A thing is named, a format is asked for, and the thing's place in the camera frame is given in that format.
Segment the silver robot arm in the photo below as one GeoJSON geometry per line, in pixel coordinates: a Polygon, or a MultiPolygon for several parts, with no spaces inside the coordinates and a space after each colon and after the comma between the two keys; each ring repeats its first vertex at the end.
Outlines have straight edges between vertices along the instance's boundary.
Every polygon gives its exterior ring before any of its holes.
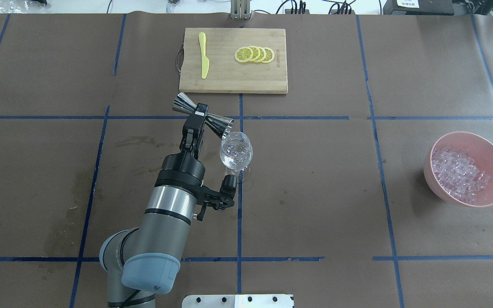
{"type": "Polygon", "coordinates": [[[166,156],[139,227],[111,235],[98,259],[107,273],[107,306],[154,307],[157,294],[172,290],[180,270],[196,205],[203,218],[207,205],[220,194],[204,185],[199,161],[208,106],[197,104],[182,129],[180,150],[166,156]]]}

